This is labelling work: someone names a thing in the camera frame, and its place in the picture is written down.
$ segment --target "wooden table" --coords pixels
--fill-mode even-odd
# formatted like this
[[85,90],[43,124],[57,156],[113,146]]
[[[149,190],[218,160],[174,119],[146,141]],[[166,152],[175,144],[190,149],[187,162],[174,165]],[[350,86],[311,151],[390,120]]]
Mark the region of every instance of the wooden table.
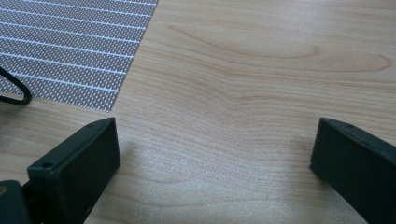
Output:
[[0,179],[115,117],[86,223],[364,223],[308,168],[318,119],[396,145],[395,111],[394,0],[161,0],[110,113],[0,105]]

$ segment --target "black cable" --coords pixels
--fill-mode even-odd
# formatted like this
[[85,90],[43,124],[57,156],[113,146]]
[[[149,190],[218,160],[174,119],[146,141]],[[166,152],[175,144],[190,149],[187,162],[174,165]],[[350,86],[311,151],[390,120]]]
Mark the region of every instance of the black cable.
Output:
[[8,71],[4,70],[2,67],[0,67],[0,76],[5,77],[8,81],[12,82],[23,92],[23,99],[21,100],[0,95],[0,102],[5,102],[13,105],[28,105],[29,102],[32,100],[32,93],[30,93],[29,89],[19,79],[12,76]]

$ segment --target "black plastic object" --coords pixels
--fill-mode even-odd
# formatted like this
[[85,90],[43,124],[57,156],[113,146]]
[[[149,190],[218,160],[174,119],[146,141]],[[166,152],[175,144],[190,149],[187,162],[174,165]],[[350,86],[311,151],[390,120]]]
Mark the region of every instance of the black plastic object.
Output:
[[[4,201],[0,195],[0,223],[15,223],[7,222],[17,217],[8,202],[25,204],[29,217],[20,223],[83,223],[119,166],[115,119],[88,124],[28,167],[24,200],[15,194],[18,197]],[[0,188],[6,182],[0,182]],[[7,188],[21,191],[19,184]]]
[[8,71],[0,67],[0,76],[5,77],[8,81],[12,82],[23,92],[23,99],[17,100],[10,97],[0,95],[0,102],[5,102],[13,105],[28,105],[32,100],[32,93],[29,89],[16,77],[12,76]]
[[311,169],[369,223],[396,223],[396,147],[334,119],[320,119]]

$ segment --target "perforated mat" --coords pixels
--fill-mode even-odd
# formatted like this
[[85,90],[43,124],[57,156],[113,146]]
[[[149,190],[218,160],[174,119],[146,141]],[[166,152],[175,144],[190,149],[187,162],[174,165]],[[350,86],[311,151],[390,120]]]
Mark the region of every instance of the perforated mat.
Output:
[[[34,97],[109,111],[157,0],[1,0],[0,66]],[[0,91],[18,93],[0,78]]]

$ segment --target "light wood surface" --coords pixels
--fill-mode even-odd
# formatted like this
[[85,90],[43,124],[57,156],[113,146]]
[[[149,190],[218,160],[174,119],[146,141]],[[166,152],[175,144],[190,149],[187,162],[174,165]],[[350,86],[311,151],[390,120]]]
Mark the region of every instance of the light wood surface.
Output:
[[364,223],[308,166],[320,117],[396,145],[395,36],[394,0],[160,0],[110,113],[0,105],[0,179],[115,117],[86,223]]

